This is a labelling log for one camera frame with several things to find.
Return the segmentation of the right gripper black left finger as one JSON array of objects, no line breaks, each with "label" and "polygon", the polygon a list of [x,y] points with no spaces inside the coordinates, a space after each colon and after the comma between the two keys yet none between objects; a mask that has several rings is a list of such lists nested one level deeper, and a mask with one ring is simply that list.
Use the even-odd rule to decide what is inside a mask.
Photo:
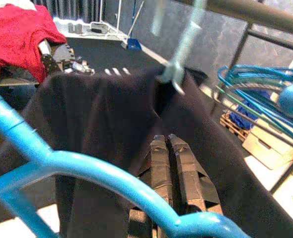
[{"label": "right gripper black left finger", "polygon": [[173,205],[169,152],[163,135],[154,136],[138,178],[149,185],[170,206]]}]

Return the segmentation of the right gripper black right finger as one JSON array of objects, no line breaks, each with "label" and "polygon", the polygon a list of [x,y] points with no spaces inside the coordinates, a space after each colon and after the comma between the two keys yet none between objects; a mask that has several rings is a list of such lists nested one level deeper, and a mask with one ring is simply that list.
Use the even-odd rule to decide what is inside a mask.
[{"label": "right gripper black right finger", "polygon": [[216,187],[199,164],[190,146],[175,134],[170,134],[168,140],[177,162],[182,213],[223,214]]}]

